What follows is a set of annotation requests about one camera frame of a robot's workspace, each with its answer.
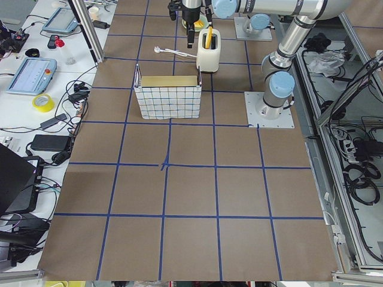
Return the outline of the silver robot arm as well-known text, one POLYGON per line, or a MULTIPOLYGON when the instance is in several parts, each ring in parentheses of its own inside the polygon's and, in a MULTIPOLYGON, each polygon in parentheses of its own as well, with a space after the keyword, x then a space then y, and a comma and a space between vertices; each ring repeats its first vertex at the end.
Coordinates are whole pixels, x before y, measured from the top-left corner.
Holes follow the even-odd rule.
POLYGON ((235 13, 247 14, 242 29, 247 34, 259 33, 269 27, 270 17, 267 14, 249 16, 256 6, 256 1, 216 0, 211 1, 214 14, 220 19, 227 19, 235 13))
POLYGON ((265 79, 265 92, 257 101, 257 113, 266 120, 276 120, 286 109, 284 105, 295 86, 294 78, 288 73, 293 57, 310 30, 319 20, 331 19, 340 15, 351 1, 170 1, 169 15, 172 20, 180 11, 186 22, 188 47, 194 43, 194 23, 200 18, 200 9, 204 7, 208 20, 212 16, 221 19, 235 13, 263 13, 292 16, 288 30, 278 48, 266 56, 262 63, 265 79))

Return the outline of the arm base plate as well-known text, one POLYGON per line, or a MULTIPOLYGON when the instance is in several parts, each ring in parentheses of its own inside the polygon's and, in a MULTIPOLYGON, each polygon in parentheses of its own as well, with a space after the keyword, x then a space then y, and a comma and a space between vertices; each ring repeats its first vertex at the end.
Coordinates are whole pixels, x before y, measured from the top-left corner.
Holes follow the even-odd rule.
POLYGON ((244 93, 248 126, 266 129, 293 129, 294 121, 291 109, 288 107, 288 100, 285 100, 282 107, 272 108, 264 103, 263 94, 259 91, 244 93))
POLYGON ((236 39, 242 41, 272 41, 269 16, 262 14, 234 17, 236 39))

